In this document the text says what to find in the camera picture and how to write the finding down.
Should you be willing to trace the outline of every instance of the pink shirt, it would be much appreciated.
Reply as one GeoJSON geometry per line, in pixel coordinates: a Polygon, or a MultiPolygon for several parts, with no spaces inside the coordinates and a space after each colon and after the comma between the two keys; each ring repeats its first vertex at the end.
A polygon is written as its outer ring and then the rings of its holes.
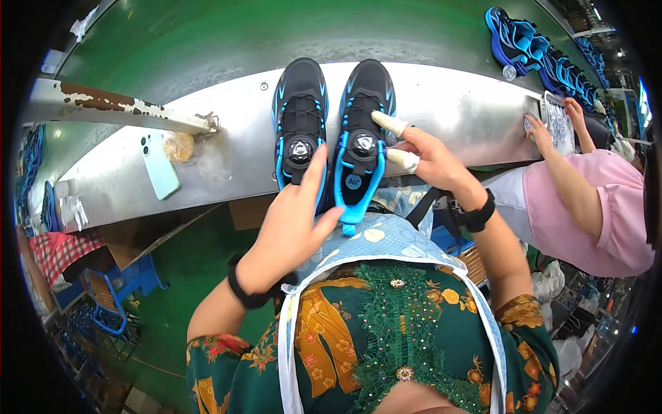
{"type": "Polygon", "coordinates": [[[524,172],[524,199],[535,244],[543,254],[574,264],[603,278],[644,273],[654,253],[646,244],[643,221],[643,176],[607,150],[563,157],[598,189],[602,232],[598,244],[582,231],[566,208],[546,162],[524,172]]]}

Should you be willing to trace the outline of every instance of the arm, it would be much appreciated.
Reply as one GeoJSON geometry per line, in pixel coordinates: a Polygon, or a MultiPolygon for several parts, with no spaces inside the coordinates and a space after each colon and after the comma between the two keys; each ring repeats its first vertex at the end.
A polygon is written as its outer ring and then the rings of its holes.
{"type": "MultiPolygon", "coordinates": [[[[420,157],[415,171],[418,177],[436,188],[451,191],[465,211],[485,205],[487,192],[481,183],[441,141],[418,128],[404,127],[404,121],[386,116],[373,117],[373,120],[406,140],[398,145],[398,149],[420,157]]],[[[492,214],[483,231],[472,236],[490,281],[493,309],[519,295],[533,294],[526,258],[517,238],[498,212],[492,214]]]]}
{"type": "Polygon", "coordinates": [[[577,226],[586,233],[592,234],[597,243],[602,232],[602,204],[598,189],[554,149],[551,136],[542,121],[528,115],[527,118],[532,123],[529,134],[534,136],[538,150],[547,162],[547,168],[563,204],[570,210],[577,226]]]}
{"type": "MultiPolygon", "coordinates": [[[[308,260],[336,228],[343,213],[341,207],[327,211],[317,224],[312,222],[326,155],[323,144],[317,148],[301,185],[288,185],[269,206],[258,239],[237,263],[237,282],[247,294],[269,291],[284,275],[308,260]]],[[[198,336],[236,334],[245,316],[246,309],[224,280],[193,313],[187,342],[198,336]]]]}
{"type": "Polygon", "coordinates": [[[586,128],[586,122],[584,122],[584,111],[581,109],[581,106],[573,98],[565,98],[563,100],[563,106],[565,108],[565,113],[570,118],[570,121],[573,124],[573,128],[577,133],[577,138],[579,138],[579,145],[581,146],[582,154],[588,154],[593,151],[595,144],[593,143],[593,138],[589,135],[589,130],[586,128]]]}
{"type": "MultiPolygon", "coordinates": [[[[464,211],[480,209],[487,202],[487,191],[473,176],[462,181],[451,192],[464,211]]],[[[515,234],[498,211],[494,211],[483,231],[471,233],[471,236],[481,253],[490,281],[492,309],[500,309],[519,295],[533,295],[526,257],[515,234]]]]}

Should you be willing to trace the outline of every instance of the black wristband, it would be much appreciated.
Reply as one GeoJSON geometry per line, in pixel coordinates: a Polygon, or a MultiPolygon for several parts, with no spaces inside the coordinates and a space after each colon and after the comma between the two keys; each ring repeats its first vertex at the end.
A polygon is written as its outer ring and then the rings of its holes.
{"type": "Polygon", "coordinates": [[[487,190],[487,201],[485,205],[479,209],[470,211],[468,213],[458,214],[457,221],[463,225],[469,233],[478,233],[485,230],[485,223],[492,217],[495,211],[495,197],[489,188],[487,190]]]}
{"type": "Polygon", "coordinates": [[[276,282],[269,291],[249,295],[242,289],[237,280],[237,263],[239,263],[239,260],[241,260],[242,257],[243,255],[235,254],[228,260],[228,283],[230,284],[230,289],[232,289],[232,292],[237,299],[239,299],[245,309],[259,309],[263,307],[269,299],[278,293],[282,284],[286,283],[292,285],[297,282],[296,275],[294,275],[294,273],[288,273],[276,282]]]}

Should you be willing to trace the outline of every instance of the tray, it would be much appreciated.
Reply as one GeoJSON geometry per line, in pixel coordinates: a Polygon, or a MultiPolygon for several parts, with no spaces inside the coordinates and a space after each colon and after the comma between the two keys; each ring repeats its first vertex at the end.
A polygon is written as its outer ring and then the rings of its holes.
{"type": "Polygon", "coordinates": [[[575,129],[565,114],[562,98],[545,91],[540,99],[540,119],[551,135],[554,148],[561,155],[575,152],[575,129]]]}

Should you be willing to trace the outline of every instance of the red checkered cloth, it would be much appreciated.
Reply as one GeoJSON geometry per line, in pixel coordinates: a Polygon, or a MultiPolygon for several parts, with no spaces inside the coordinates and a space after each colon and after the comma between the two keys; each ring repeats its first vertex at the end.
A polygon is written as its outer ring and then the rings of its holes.
{"type": "Polygon", "coordinates": [[[28,243],[48,287],[55,283],[70,264],[106,245],[95,229],[75,234],[48,232],[30,238],[28,243]]]}

